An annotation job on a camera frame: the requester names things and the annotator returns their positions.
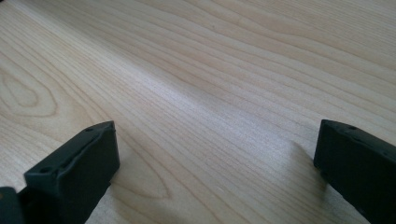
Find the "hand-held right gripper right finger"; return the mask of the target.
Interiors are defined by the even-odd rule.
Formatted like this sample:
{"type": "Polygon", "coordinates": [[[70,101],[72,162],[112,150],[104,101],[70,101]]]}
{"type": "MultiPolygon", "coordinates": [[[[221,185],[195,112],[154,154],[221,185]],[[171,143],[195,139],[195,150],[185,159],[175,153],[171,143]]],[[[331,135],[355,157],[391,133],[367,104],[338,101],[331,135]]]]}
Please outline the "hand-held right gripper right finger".
{"type": "Polygon", "coordinates": [[[324,119],[314,165],[371,224],[396,224],[396,146],[357,127],[324,119]]]}

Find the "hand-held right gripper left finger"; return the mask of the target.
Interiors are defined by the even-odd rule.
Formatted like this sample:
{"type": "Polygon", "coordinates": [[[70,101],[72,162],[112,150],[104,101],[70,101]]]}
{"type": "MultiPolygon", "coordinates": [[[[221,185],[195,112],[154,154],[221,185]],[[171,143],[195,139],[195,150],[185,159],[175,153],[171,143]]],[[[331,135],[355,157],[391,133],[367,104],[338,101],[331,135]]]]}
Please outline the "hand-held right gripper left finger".
{"type": "Polygon", "coordinates": [[[84,224],[120,168],[115,124],[88,127],[24,174],[28,224],[84,224]]]}

